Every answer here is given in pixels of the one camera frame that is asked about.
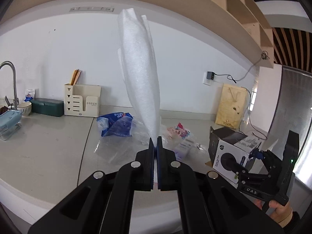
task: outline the metal screw head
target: metal screw head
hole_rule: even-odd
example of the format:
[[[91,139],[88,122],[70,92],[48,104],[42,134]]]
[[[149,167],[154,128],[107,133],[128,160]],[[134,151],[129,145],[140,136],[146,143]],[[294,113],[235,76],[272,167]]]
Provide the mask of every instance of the metal screw head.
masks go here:
[[[209,178],[215,179],[215,178],[217,178],[218,176],[219,176],[219,174],[216,173],[216,172],[214,172],[214,171],[208,172],[208,177],[209,177]]]
[[[170,164],[172,167],[174,167],[174,168],[178,168],[178,167],[180,167],[180,162],[178,162],[178,161],[173,161],[173,162],[171,162],[171,164]]]
[[[138,168],[138,167],[141,166],[141,163],[138,162],[138,161],[133,161],[133,162],[131,163],[131,166],[132,166],[133,168]]]
[[[95,172],[95,173],[93,173],[93,177],[95,179],[102,178],[103,176],[104,176],[104,174],[102,172]]]

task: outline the wall switch plate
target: wall switch plate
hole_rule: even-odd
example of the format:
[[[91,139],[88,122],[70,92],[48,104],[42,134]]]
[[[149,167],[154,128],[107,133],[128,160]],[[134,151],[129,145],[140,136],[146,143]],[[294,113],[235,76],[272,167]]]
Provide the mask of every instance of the wall switch plate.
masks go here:
[[[206,85],[211,85],[211,81],[210,79],[207,79],[207,72],[204,73],[203,79],[202,79],[202,83],[206,84]]]
[[[114,8],[109,7],[73,7],[69,9],[69,12],[75,11],[103,11],[103,12],[113,12]]]

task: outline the hand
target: hand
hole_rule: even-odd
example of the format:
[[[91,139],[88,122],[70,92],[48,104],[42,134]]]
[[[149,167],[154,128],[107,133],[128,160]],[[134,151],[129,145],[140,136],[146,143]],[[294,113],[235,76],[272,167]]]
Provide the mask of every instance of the hand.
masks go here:
[[[262,210],[262,201],[255,199],[254,204]],[[277,223],[283,221],[288,217],[291,213],[291,207],[290,203],[288,203],[285,206],[280,205],[277,201],[270,201],[269,207],[275,208],[274,212],[270,215],[270,217]]]

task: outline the chopstick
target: chopstick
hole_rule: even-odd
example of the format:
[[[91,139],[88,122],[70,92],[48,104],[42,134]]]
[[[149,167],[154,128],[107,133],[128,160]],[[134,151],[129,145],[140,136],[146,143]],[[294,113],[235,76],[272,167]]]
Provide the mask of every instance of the chopstick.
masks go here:
[[[75,85],[77,83],[80,74],[81,74],[81,70],[79,69],[74,70],[73,75],[71,76],[70,85]]]
[[[79,70],[79,71],[78,71],[78,73],[77,73],[77,75],[76,75],[76,79],[75,79],[75,81],[74,81],[74,84],[73,84],[73,85],[75,85],[75,84],[77,83],[78,78],[79,78],[79,76],[80,76],[80,73],[81,73],[81,70]]]

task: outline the white foam sheet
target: white foam sheet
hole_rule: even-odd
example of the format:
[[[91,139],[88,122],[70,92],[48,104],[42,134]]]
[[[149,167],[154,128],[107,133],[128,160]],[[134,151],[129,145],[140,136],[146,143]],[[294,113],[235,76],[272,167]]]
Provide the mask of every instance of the white foam sheet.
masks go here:
[[[149,23],[146,16],[137,15],[131,8],[121,11],[118,26],[118,54],[127,94],[156,146],[160,134],[160,90]]]

